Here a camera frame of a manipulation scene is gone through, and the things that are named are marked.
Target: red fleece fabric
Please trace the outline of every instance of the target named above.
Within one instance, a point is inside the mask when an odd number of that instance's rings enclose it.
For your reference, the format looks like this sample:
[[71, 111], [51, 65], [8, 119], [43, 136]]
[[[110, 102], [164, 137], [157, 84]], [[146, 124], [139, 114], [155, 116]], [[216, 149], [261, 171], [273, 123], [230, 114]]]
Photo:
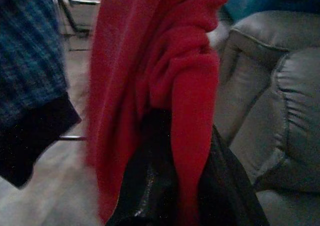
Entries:
[[179, 180], [177, 225], [196, 226], [197, 187], [210, 150], [218, 82], [206, 32], [227, 0], [101, 0], [90, 62], [87, 161], [99, 213], [117, 204], [125, 167], [151, 108], [171, 110]]

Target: plaid fabric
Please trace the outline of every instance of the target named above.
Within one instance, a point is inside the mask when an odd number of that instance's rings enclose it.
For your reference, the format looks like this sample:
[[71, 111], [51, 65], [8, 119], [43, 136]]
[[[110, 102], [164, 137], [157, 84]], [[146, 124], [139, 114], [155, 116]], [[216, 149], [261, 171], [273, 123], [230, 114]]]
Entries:
[[66, 92], [53, 0], [0, 0], [0, 130]]

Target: floor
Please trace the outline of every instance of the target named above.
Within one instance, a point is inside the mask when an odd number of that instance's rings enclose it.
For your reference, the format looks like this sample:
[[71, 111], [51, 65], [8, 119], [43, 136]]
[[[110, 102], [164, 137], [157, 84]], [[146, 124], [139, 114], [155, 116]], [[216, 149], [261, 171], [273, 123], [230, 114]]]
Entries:
[[[69, 95], [84, 119], [69, 135], [84, 135], [89, 52], [77, 50], [89, 47], [88, 38], [65, 41]], [[0, 179], [0, 226], [101, 226], [95, 174], [84, 165], [84, 149], [79, 141], [53, 144], [23, 190]]]

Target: gray leather sofa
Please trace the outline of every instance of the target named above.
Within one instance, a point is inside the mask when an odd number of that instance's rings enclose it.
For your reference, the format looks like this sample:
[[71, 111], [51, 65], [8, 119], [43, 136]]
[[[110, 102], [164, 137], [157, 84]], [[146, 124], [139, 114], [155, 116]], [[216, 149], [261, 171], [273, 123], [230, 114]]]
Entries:
[[320, 15], [264, 11], [228, 23], [217, 29], [226, 35], [209, 33], [221, 56], [216, 127], [271, 226], [320, 226]]

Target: black leather bag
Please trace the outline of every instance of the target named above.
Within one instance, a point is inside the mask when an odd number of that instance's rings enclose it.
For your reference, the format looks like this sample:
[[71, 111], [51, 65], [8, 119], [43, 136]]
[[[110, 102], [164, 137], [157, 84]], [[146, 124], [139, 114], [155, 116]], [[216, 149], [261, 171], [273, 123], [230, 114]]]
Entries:
[[[143, 130], [149, 137], [126, 167], [118, 204], [106, 226], [173, 226], [178, 179], [170, 123], [168, 111], [154, 110], [145, 118]], [[269, 226], [244, 168], [215, 128], [198, 191], [202, 226]]]

